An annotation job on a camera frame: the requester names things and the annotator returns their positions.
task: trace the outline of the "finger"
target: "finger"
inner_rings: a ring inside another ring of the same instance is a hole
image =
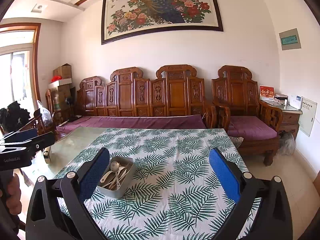
[[[12,179],[8,184],[8,193],[10,195],[15,195],[15,193],[18,191],[19,188],[20,188],[19,177],[16,173],[14,173]]]
[[[21,190],[18,189],[18,191],[10,196],[10,198],[7,199],[7,207],[10,208],[14,208],[16,205],[18,205],[18,203],[20,202],[20,197],[21,197]]]
[[[12,215],[19,215],[21,213],[21,210],[22,210],[21,202],[19,202],[18,205],[16,205],[15,207],[9,209]]]

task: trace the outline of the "tablecloth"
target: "tablecloth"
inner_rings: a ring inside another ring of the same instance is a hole
[[[211,239],[229,215],[229,199],[209,165],[209,150],[217,147],[227,160],[247,171],[241,156],[223,129],[108,128],[56,176],[77,171],[101,147],[113,156],[135,159],[137,170],[121,199],[97,189],[85,201],[91,216],[109,239]],[[59,200],[63,212],[68,210]],[[256,199],[239,237],[253,223]]]

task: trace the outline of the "floor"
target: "floor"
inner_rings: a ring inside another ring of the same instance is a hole
[[[292,155],[277,155],[269,167],[264,166],[263,156],[247,156],[243,159],[256,178],[281,177],[291,209],[293,240],[297,240],[320,206],[320,197],[312,180]]]

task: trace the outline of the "purple cushion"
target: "purple cushion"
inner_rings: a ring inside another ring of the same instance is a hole
[[[199,114],[179,117],[99,117],[83,116],[57,131],[68,134],[77,127],[136,128],[136,129],[205,129]]]
[[[247,141],[267,140],[277,137],[277,132],[256,116],[231,116],[228,135],[243,137]]]

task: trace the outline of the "wall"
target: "wall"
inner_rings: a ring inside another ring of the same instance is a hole
[[[280,91],[320,103],[320,26],[304,0],[265,0],[278,42]],[[281,50],[279,33],[297,28],[301,49]],[[299,131],[297,157],[312,179],[320,170],[320,105],[310,137]]]
[[[0,24],[31,22],[41,23],[38,44],[38,82],[41,102],[46,106],[45,93],[52,71],[60,64],[62,22],[38,18],[9,18]]]
[[[246,66],[253,79],[279,90],[279,58],[274,29],[263,0],[218,0],[224,32],[167,31],[134,36],[101,45],[102,0],[64,23],[61,64],[72,65],[73,83],[98,75],[109,82],[119,68],[140,67],[145,78],[156,78],[163,65],[189,64],[211,78],[223,65]]]

